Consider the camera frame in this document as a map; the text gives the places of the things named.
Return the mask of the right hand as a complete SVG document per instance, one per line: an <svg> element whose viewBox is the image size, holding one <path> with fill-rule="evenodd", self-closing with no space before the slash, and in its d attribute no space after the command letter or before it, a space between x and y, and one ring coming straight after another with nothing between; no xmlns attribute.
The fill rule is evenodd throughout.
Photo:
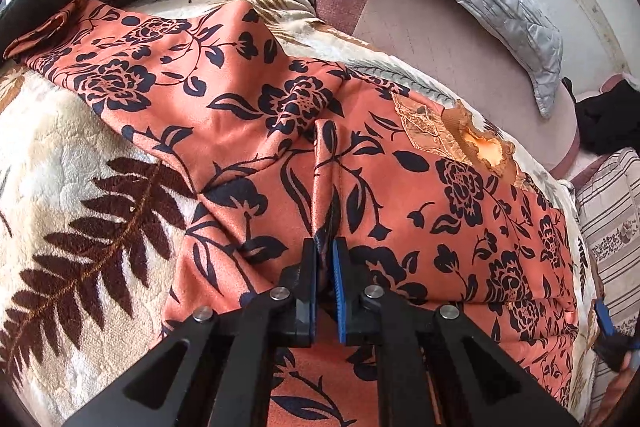
<svg viewBox="0 0 640 427"><path fill-rule="evenodd" d="M627 352L620 371L608 384L604 398L600 404L600 409L597 411L597 414L594 415L590 426L601 426L610 416L612 410L630 385L634 374L638 371L638 367L639 351L634 350Z"/></svg>

